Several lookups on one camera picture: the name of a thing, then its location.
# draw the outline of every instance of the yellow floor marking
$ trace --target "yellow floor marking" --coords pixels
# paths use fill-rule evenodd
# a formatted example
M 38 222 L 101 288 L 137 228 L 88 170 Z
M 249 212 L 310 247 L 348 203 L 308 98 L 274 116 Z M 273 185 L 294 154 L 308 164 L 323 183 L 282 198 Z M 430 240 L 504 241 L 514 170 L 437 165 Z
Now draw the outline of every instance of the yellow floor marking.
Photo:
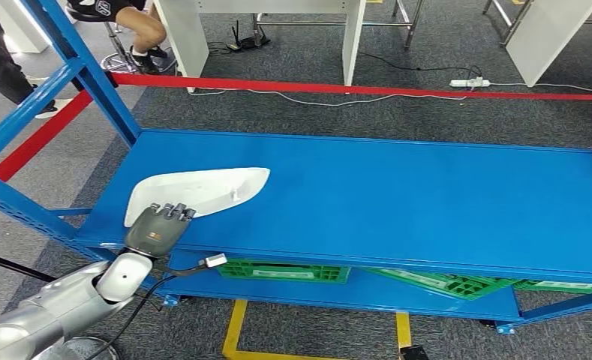
M 238 339 L 240 338 L 240 331 L 242 330 L 242 321 L 245 319 L 246 311 L 247 300 L 236 300 L 234 302 L 230 325 L 227 327 L 227 335 L 225 336 L 225 342 L 223 344 L 223 355 L 230 360 L 236 358 L 236 348 L 238 346 Z
M 232 309 L 232 317 L 227 327 L 225 342 L 223 343 L 223 355 L 229 360 L 344 360 L 340 358 L 318 358 L 316 356 L 300 356 L 272 354 L 268 352 L 238 351 L 238 341 L 240 331 L 245 320 L 247 311 L 247 300 L 236 300 Z M 409 347 L 410 342 L 410 323 L 408 313 L 396 313 L 395 321 L 397 323 L 397 339 L 400 348 Z
M 339 358 L 317 358 L 315 356 L 298 356 L 270 354 L 267 352 L 236 351 L 234 360 L 342 360 Z
M 397 344 L 399 348 L 409 347 L 412 345 L 410 340 L 410 320 L 408 313 L 396 313 L 395 321 L 397 322 Z

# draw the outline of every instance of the green crate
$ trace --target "green crate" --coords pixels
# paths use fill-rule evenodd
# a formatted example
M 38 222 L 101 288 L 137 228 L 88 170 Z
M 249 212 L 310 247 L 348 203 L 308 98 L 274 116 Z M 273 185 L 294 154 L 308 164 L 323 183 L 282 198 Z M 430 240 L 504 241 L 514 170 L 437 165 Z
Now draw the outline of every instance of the green crate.
M 565 293 L 591 294 L 592 283 L 562 283 L 560 281 L 522 280 L 514 284 L 517 290 L 562 291 Z
M 345 284 L 351 268 L 229 259 L 227 263 L 216 267 L 216 269 L 221 273 L 221 276 L 226 278 Z
M 466 300 L 480 298 L 518 281 L 500 277 L 426 274 L 398 268 L 364 268 L 364 270 Z

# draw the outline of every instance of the power strip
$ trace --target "power strip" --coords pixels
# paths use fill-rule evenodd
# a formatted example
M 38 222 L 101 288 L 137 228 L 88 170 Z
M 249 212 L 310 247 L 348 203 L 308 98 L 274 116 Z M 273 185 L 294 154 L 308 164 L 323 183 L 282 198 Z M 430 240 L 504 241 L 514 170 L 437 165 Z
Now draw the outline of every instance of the power strip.
M 481 76 L 469 80 L 450 80 L 450 86 L 453 88 L 487 88 L 490 86 L 490 80 L 484 80 Z

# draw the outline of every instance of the shelf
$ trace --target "shelf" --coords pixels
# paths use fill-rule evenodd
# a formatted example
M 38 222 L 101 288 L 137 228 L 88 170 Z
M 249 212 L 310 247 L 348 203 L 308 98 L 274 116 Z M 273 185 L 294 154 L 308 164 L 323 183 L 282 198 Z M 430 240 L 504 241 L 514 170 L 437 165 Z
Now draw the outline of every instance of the shelf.
M 206 254 L 176 252 L 170 267 L 184 269 Z M 407 311 L 412 314 L 487 320 L 519 320 L 512 287 L 475 301 L 430 292 L 401 281 L 352 268 L 346 284 L 301 281 L 235 280 L 207 270 L 170 281 L 164 293 L 221 299 L 248 299 L 329 308 Z
M 231 167 L 272 174 L 178 249 L 592 283 L 592 153 L 567 148 L 147 130 L 77 241 L 121 247 L 146 177 Z

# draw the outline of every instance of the red barrier rope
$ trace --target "red barrier rope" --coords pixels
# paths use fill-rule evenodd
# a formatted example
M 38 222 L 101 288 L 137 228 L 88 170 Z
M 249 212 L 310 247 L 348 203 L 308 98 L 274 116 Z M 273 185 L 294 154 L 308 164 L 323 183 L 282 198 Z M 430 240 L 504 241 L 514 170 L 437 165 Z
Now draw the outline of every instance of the red barrier rope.
M 412 95 L 440 96 L 448 98 L 494 98 L 527 100 L 592 101 L 592 94 L 531 94 L 522 92 L 437 91 L 415 88 L 387 88 L 381 86 L 344 86 L 240 79 L 212 79 L 207 77 L 152 76 L 130 73 L 113 73 L 121 85 L 160 86 L 166 88 L 238 89 L 259 92 L 324 92 L 331 94 L 364 95 Z
M 35 131 L 22 145 L 18 146 L 0 163 L 0 180 L 8 181 L 22 169 L 50 140 L 70 124 L 92 101 L 85 90 L 59 110 L 52 118 Z

